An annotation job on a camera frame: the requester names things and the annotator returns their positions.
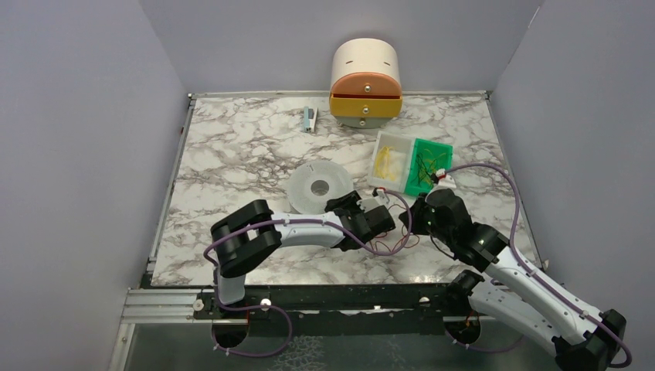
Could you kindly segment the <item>white plastic cable spool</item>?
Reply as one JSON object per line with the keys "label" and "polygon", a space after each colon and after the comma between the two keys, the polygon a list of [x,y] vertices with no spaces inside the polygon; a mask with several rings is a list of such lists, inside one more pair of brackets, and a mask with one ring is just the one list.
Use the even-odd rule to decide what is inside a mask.
{"label": "white plastic cable spool", "polygon": [[286,187],[290,206],[301,214],[323,213],[328,200],[353,190],[350,173],[342,165],[327,160],[300,165],[291,173]]}

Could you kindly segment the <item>white plastic bin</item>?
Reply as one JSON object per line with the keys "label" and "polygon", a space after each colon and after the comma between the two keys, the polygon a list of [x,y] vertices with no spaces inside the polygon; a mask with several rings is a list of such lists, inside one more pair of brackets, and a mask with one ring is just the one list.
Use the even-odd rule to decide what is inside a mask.
{"label": "white plastic bin", "polygon": [[372,153],[367,183],[404,193],[415,138],[380,131]]}

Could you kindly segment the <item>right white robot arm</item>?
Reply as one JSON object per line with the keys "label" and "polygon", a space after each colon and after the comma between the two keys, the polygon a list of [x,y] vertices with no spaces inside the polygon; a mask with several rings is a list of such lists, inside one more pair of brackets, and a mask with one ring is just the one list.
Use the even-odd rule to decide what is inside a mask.
{"label": "right white robot arm", "polygon": [[508,238],[474,222],[452,189],[421,194],[399,216],[412,233],[445,244],[468,265],[450,286],[455,299],[522,333],[562,370],[605,370],[620,350],[626,319],[585,303],[546,277]]}

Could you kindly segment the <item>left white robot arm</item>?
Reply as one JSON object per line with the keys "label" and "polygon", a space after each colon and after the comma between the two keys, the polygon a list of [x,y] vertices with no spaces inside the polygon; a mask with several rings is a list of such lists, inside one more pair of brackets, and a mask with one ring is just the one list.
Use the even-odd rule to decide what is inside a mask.
{"label": "left white robot arm", "polygon": [[363,199],[356,191],[327,201],[322,214],[273,211],[264,199],[252,201],[210,228],[212,242],[203,253],[214,267],[213,282],[221,305],[245,297],[246,275],[284,247],[319,246],[359,250],[395,229],[391,201],[383,189]]}

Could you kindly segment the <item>cream mini drawer cabinet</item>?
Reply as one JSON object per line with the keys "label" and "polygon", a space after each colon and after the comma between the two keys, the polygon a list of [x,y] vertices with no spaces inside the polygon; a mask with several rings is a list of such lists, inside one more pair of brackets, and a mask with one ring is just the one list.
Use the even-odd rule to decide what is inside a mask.
{"label": "cream mini drawer cabinet", "polygon": [[340,45],[333,55],[328,103],[331,115],[351,128],[380,128],[398,117],[402,85],[393,46],[373,38]]}

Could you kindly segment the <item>green plastic bin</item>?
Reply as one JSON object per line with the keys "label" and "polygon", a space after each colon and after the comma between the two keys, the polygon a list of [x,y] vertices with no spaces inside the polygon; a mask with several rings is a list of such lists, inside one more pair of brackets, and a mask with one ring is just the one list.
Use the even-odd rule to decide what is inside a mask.
{"label": "green plastic bin", "polygon": [[452,159],[453,147],[451,145],[417,138],[414,141],[404,193],[409,196],[417,196],[420,193],[429,192],[433,188],[430,176],[440,168],[450,168]]}

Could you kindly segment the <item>small teal white clip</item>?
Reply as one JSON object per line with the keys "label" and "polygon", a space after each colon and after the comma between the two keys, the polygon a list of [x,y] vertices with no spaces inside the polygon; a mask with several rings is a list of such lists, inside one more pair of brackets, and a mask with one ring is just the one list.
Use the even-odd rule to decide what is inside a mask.
{"label": "small teal white clip", "polygon": [[317,110],[313,107],[305,106],[303,109],[302,128],[304,132],[314,133],[317,121]]}

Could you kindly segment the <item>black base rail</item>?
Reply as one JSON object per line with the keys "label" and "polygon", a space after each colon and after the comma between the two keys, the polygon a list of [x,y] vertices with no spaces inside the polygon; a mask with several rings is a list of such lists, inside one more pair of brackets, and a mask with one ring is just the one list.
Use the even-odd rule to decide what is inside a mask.
{"label": "black base rail", "polygon": [[227,342],[247,336],[442,335],[477,316],[446,283],[248,285],[232,310],[209,286],[128,293],[121,319],[138,325],[203,325]]}

